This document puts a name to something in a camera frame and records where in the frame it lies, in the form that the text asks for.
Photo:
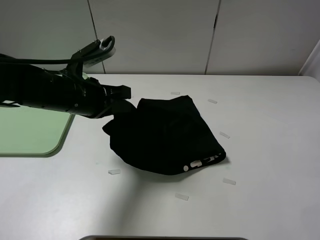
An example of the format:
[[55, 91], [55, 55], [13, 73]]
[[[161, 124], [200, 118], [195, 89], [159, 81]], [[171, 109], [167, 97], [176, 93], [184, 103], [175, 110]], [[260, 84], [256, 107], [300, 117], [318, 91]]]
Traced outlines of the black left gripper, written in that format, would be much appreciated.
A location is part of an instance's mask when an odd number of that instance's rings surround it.
[[125, 99], [131, 99], [131, 88], [125, 85], [112, 86], [100, 84], [93, 77], [82, 80], [84, 113], [82, 116], [89, 119], [101, 119], [113, 115], [125, 117], [137, 111], [137, 108]]

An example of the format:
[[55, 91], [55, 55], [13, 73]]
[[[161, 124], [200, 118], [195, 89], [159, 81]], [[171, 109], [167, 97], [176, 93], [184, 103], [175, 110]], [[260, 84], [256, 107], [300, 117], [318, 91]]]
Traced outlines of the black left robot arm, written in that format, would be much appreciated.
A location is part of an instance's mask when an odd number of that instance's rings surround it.
[[133, 113], [131, 88], [103, 85], [82, 76], [86, 56], [79, 52], [68, 60], [62, 75], [30, 64], [14, 64], [15, 58], [0, 56], [0, 104], [51, 110], [89, 119]]

